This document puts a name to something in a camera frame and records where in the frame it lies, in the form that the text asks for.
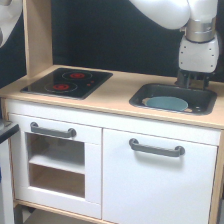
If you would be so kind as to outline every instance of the cabinet handle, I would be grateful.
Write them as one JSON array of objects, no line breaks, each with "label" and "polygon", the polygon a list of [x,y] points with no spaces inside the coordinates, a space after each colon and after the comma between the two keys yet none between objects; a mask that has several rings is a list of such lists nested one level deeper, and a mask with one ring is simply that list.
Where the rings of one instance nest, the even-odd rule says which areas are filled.
[{"label": "cabinet handle", "polygon": [[175,149],[162,149],[152,147],[148,145],[140,145],[138,140],[135,138],[130,139],[129,144],[134,151],[146,152],[156,155],[169,156],[169,157],[180,157],[185,154],[185,149],[182,146],[177,146]]},{"label": "cabinet handle", "polygon": [[47,128],[40,128],[36,122],[32,122],[30,127],[32,132],[42,135],[50,135],[59,138],[71,138],[76,136],[76,131],[73,128],[70,128],[68,131],[64,132]]}]

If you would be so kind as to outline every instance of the black background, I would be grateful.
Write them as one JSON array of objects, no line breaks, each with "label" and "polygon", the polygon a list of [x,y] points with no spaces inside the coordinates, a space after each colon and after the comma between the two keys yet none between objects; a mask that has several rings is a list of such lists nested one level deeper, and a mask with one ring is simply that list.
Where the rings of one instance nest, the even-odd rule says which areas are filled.
[{"label": "black background", "polygon": [[[128,0],[52,0],[52,29],[55,64],[176,77],[183,33],[158,26]],[[217,30],[224,38],[223,0]],[[26,74],[24,48],[21,16],[0,49],[0,87]],[[216,81],[224,81],[223,64],[221,56]]]}]

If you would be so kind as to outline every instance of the stovetop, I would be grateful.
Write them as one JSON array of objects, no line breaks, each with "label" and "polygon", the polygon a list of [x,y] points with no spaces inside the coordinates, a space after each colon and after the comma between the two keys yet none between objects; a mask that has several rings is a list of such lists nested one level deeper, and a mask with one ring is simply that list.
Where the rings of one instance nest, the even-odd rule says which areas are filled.
[{"label": "stovetop", "polygon": [[21,92],[83,100],[112,75],[108,72],[58,68]]}]

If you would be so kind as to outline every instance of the white door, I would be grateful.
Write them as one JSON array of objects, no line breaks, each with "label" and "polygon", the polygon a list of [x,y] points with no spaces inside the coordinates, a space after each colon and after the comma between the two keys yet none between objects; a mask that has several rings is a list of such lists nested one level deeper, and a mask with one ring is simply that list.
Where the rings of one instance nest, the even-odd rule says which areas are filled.
[{"label": "white door", "polygon": [[[152,151],[162,148],[164,154],[170,149],[174,155],[172,149],[182,146],[185,154],[135,151],[130,139],[138,141],[132,145],[137,150],[151,146]],[[104,130],[103,147],[104,220],[208,224],[217,147],[113,130]]]},{"label": "white door", "polygon": [[15,198],[101,218],[101,129],[14,114],[9,119],[20,126],[11,138]]}]

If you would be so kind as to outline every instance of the black sink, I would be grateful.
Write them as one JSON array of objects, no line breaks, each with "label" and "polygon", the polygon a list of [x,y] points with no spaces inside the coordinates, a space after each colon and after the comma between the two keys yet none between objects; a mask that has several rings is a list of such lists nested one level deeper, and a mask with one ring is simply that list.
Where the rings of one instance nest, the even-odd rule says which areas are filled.
[{"label": "black sink", "polygon": [[184,111],[167,110],[185,114],[206,115],[212,112],[217,94],[210,90],[187,89],[178,86],[163,84],[146,84],[130,99],[130,104],[136,107],[150,108],[145,106],[143,101],[147,98],[157,96],[171,96],[185,100],[188,108]]}]

